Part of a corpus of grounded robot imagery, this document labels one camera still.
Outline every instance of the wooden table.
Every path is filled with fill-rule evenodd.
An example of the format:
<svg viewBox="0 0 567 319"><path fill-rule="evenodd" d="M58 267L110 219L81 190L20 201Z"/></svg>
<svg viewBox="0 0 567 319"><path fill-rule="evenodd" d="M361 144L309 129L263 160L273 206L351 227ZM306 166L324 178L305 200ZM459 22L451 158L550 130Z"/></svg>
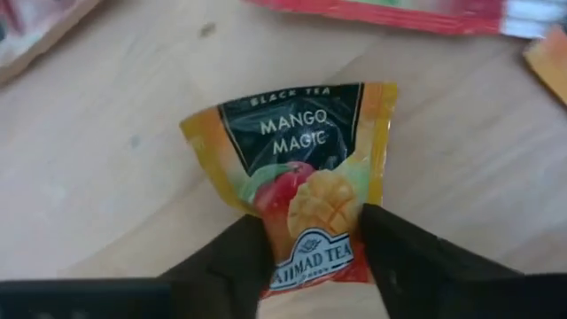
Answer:
<svg viewBox="0 0 567 319"><path fill-rule="evenodd" d="M178 122L233 97L355 81L400 85L386 208L512 268L565 271L567 117L526 70L525 45L233 0L107 1L0 91L0 278L174 266L237 219ZM358 284L261 310L377 312L376 289Z"/></svg>

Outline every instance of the wood grain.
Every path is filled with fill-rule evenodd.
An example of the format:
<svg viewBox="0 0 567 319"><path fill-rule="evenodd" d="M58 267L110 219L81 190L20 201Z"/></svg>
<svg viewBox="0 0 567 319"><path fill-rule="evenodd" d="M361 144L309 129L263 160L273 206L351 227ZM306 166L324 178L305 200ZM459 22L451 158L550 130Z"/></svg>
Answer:
<svg viewBox="0 0 567 319"><path fill-rule="evenodd" d="M237 218L178 122L233 97L353 81L400 85L386 208L510 267L566 271L567 118L524 67L525 45L230 0L106 1L0 91L0 278L175 265ZM326 284L260 311L306 316L384 308L375 287Z"/></svg>

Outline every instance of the black label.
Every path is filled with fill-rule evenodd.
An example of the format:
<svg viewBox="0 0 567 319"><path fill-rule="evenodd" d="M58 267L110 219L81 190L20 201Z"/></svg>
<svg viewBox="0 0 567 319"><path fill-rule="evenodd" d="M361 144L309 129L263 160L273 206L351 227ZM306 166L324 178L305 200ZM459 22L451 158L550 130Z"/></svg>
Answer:
<svg viewBox="0 0 567 319"><path fill-rule="evenodd" d="M219 106L248 175L301 161L333 169L354 152L363 84L283 89Z"/></svg>

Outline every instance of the light wood surface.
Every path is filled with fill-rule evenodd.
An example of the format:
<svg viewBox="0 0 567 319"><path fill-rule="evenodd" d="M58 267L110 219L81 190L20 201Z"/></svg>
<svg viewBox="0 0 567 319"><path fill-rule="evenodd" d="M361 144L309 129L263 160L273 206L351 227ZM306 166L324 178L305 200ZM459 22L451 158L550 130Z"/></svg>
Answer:
<svg viewBox="0 0 567 319"><path fill-rule="evenodd" d="M396 81L384 206L529 272L567 270L567 116L525 41L109 0L0 91L0 278L153 276L237 219L178 123L269 89ZM383 317L374 287L273 298L266 318Z"/></svg>

